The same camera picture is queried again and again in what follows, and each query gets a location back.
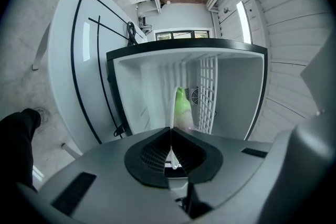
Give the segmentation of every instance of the person's leg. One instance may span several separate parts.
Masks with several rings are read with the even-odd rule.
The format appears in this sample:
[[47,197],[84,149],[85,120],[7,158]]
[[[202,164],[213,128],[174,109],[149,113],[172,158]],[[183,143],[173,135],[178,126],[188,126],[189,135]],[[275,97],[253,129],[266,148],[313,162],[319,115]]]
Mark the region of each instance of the person's leg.
[[7,156],[3,160],[7,179],[33,187],[33,153],[31,140],[35,129],[41,124],[40,114],[33,109],[25,109],[7,116],[0,121],[3,147]]

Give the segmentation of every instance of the white desk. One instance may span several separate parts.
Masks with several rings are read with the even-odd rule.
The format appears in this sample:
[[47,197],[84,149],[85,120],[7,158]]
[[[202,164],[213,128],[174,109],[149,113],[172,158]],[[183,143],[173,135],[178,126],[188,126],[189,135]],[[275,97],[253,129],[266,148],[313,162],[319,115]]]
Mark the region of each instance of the white desk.
[[[106,52],[127,45],[130,20],[112,0],[59,0],[38,49],[33,69],[48,46],[51,91],[83,153],[116,139],[113,133],[120,121],[107,81]],[[138,43],[146,42],[135,28]]]

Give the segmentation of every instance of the window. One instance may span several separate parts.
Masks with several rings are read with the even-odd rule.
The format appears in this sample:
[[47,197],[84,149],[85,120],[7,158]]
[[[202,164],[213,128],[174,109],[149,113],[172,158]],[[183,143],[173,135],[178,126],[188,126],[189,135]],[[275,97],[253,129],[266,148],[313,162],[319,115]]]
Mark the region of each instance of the window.
[[165,39],[178,39],[178,38],[208,38],[209,31],[196,30],[196,31],[174,31],[157,33],[156,40]]

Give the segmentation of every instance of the concrete floor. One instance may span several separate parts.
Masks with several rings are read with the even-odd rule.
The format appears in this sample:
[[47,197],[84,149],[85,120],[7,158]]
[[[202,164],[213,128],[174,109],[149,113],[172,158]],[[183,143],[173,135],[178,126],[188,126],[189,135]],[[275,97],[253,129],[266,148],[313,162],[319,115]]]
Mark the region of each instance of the concrete floor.
[[[114,1],[138,22],[134,5],[125,0]],[[61,143],[74,144],[51,95],[46,57],[39,70],[31,69],[57,3],[58,0],[11,0],[0,25],[0,119],[28,107],[42,107],[50,113],[32,143],[34,165],[45,180],[74,160],[60,147]]]

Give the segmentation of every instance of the black pants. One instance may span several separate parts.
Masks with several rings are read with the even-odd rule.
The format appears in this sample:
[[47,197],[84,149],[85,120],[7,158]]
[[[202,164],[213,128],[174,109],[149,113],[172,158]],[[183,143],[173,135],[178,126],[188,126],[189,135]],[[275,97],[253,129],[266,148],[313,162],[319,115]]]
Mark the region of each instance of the black pants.
[[40,114],[33,109],[25,109],[7,116],[0,121],[2,148],[6,149],[4,161],[8,179],[33,187],[33,152],[31,140],[35,129],[41,124]]

